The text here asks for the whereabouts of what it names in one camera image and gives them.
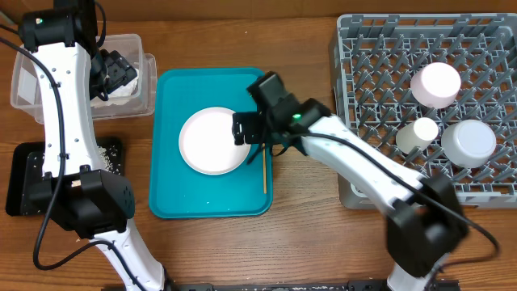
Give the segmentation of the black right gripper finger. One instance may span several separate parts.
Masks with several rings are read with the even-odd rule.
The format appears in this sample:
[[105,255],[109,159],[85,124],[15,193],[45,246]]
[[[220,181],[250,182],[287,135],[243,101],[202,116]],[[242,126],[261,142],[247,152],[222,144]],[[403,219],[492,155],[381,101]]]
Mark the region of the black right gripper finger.
[[266,128],[264,115],[259,112],[235,112],[232,131],[234,136],[254,136]]
[[266,134],[237,134],[233,136],[236,146],[263,144],[267,141]]

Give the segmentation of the white napkin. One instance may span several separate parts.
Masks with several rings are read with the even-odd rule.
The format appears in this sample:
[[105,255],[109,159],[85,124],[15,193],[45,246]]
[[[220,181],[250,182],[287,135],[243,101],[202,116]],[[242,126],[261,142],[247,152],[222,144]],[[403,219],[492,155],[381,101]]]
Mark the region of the white napkin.
[[92,99],[90,105],[93,108],[107,107],[111,105],[124,105],[131,98],[132,95],[137,91],[139,70],[137,70],[137,76],[129,82],[127,85],[121,86],[112,93],[108,94],[108,101],[102,101],[99,98]]

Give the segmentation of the large white plate with crumbs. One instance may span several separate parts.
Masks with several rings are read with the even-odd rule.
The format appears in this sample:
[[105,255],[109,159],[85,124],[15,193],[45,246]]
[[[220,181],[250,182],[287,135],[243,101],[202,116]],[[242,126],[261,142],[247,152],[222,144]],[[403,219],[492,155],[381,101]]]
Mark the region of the large white plate with crumbs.
[[228,108],[205,108],[185,122],[179,151],[190,168],[205,175],[223,175],[245,161],[250,145],[235,145],[233,114]]

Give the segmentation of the white cup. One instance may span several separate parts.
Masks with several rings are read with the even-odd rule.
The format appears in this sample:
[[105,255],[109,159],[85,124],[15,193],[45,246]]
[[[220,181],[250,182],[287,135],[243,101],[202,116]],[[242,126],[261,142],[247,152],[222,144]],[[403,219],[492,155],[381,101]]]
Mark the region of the white cup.
[[404,154],[413,148],[426,149],[438,136],[438,125],[428,117],[418,118],[397,132],[396,145]]

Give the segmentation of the small white bowl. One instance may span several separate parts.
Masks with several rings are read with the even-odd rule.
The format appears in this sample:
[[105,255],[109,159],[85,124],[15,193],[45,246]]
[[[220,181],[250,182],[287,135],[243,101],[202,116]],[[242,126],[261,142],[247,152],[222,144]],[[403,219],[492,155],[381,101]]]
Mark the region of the small white bowl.
[[427,108],[448,107],[455,101],[460,87],[460,73],[443,62],[426,65],[410,81],[414,98]]

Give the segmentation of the grey saucer bowl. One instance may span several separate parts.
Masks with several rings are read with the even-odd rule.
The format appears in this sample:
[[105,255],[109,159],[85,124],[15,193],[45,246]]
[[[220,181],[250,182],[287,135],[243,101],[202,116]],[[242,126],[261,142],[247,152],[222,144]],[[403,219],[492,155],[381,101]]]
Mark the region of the grey saucer bowl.
[[447,127],[441,137],[446,158],[458,167],[484,165],[497,145],[494,131],[479,120],[464,120]]

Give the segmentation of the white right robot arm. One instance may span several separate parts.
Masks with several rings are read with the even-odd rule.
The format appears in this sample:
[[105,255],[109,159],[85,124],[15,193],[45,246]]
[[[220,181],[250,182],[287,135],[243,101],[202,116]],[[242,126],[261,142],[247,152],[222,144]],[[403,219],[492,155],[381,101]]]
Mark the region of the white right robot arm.
[[299,102],[268,72],[247,87],[254,112],[233,115],[236,145],[293,146],[357,187],[386,220],[395,265],[387,290],[424,290],[469,230],[452,181],[425,177],[387,158],[315,99]]

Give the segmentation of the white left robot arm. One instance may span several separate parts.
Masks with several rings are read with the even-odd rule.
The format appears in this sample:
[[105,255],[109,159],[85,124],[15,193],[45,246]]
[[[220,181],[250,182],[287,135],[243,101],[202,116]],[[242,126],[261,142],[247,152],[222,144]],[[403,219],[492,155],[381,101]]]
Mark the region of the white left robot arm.
[[106,169],[95,138],[91,100],[107,100],[137,76],[118,52],[103,49],[98,9],[93,1],[56,1],[26,13],[19,27],[19,51],[37,73],[44,114],[44,161],[29,199],[45,222],[100,249],[127,290],[170,290],[137,230],[132,186]]

